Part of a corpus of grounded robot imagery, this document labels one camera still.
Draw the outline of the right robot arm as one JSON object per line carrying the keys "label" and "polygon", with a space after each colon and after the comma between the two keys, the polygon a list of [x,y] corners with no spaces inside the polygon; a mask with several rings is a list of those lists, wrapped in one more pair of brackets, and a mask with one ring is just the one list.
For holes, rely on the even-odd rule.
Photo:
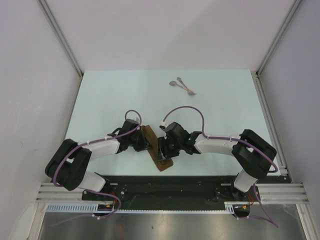
{"label": "right robot arm", "polygon": [[180,151],[188,155],[214,153],[235,157],[242,170],[235,177],[230,194],[237,201],[247,197],[250,188],[265,178],[271,167],[278,171],[274,164],[276,149],[250,129],[237,136],[206,136],[201,131],[189,133],[177,122],[162,123],[159,127],[165,135],[158,138],[158,160],[177,157]]}

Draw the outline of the brown cloth napkin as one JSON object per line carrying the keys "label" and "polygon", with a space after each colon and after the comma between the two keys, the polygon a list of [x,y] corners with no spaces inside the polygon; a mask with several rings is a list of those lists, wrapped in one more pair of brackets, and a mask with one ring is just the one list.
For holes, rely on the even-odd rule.
{"label": "brown cloth napkin", "polygon": [[148,141],[150,147],[148,147],[147,151],[160,172],[167,170],[168,168],[174,165],[174,162],[171,158],[165,158],[164,160],[157,160],[158,155],[158,138],[152,128],[149,125],[142,125],[140,127],[142,130],[146,140]]}

